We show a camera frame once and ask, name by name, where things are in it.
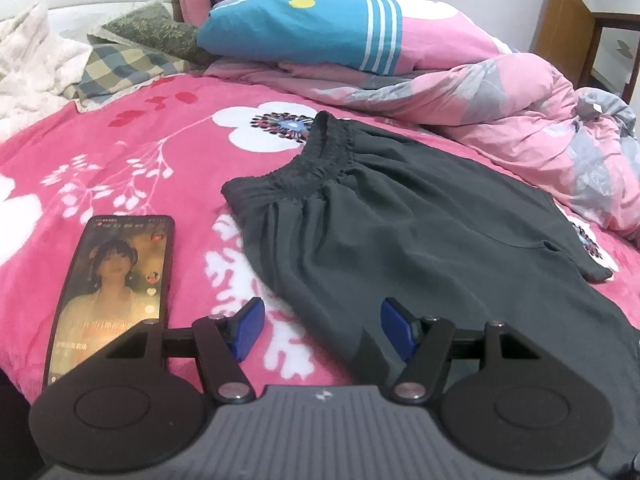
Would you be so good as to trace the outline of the dark grey pants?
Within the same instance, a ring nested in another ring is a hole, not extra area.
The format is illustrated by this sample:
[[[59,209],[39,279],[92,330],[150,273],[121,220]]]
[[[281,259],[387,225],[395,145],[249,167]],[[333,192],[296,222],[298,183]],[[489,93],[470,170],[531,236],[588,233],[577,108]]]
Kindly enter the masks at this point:
[[[222,194],[255,273],[358,382],[387,387],[401,371],[386,298],[461,328],[502,321],[608,398],[605,472],[638,451],[639,334],[597,291],[611,273],[548,193],[323,112],[288,164]]]

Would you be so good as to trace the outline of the black smartphone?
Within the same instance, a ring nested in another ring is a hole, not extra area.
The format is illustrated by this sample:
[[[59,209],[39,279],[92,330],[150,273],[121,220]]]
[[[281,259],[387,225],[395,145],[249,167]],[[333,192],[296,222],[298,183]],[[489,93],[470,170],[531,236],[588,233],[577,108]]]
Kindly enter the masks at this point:
[[[166,320],[175,221],[166,214],[94,216],[56,306],[48,386],[143,320]]]

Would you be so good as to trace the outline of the pink floral blanket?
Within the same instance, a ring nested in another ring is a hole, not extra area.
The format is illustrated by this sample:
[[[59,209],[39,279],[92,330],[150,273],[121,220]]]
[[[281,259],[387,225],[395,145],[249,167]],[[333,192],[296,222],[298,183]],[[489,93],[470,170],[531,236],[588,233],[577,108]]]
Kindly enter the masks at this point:
[[[344,370],[250,270],[221,195],[302,148],[315,102],[213,77],[163,78],[95,110],[68,104],[1,148],[1,368],[28,400],[41,391],[58,297],[87,221],[167,214],[176,230],[172,326],[230,314],[254,296],[266,325],[244,362],[256,387],[336,385]]]

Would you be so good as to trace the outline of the pink grey quilt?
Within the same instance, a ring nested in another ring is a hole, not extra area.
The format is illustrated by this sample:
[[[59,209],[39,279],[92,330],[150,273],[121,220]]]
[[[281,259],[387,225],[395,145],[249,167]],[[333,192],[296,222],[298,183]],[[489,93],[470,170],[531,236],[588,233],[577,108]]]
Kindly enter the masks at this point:
[[[621,98],[511,53],[449,70],[375,76],[339,65],[221,58],[220,79],[420,125],[472,148],[603,229],[639,241],[639,128]]]

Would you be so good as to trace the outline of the plaid pillow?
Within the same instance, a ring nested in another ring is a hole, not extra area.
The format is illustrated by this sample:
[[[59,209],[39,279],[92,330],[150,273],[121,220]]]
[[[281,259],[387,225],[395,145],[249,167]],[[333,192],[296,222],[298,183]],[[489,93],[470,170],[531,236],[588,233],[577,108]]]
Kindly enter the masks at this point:
[[[148,48],[96,44],[80,77],[62,93],[81,112],[99,110],[164,77],[192,70],[181,58]]]

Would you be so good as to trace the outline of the white fluffy blanket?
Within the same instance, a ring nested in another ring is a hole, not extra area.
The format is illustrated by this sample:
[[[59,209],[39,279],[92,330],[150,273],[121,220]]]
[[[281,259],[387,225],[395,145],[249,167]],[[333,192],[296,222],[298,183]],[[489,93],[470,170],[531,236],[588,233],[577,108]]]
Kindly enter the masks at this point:
[[[84,73],[92,47],[55,32],[48,8],[37,3],[1,24],[3,142],[63,108],[67,87]]]

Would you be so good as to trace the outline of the brown wooden door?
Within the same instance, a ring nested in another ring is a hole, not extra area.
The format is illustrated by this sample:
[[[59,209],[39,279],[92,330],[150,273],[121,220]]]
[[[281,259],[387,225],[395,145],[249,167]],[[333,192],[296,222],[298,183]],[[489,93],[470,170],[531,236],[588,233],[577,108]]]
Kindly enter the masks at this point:
[[[631,103],[639,83],[639,17],[592,12],[582,0],[547,0],[533,52],[574,87],[596,86]]]

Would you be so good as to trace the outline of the green floral pillow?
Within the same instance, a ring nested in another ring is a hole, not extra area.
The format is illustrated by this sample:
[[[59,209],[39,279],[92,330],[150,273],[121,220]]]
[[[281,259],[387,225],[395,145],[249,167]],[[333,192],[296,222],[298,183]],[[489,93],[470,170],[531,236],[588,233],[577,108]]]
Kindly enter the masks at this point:
[[[196,66],[209,66],[217,59],[196,44],[198,29],[195,26],[175,21],[158,1],[145,3],[96,25],[87,36],[93,42],[151,49]]]

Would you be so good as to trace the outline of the blue pink striped pillow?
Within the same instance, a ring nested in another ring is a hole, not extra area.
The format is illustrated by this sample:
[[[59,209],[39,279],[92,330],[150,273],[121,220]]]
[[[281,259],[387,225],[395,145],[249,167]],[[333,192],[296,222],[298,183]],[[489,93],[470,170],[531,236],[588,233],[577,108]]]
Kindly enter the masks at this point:
[[[510,50],[433,0],[227,0],[210,10],[196,43],[218,56],[383,76],[446,70]]]

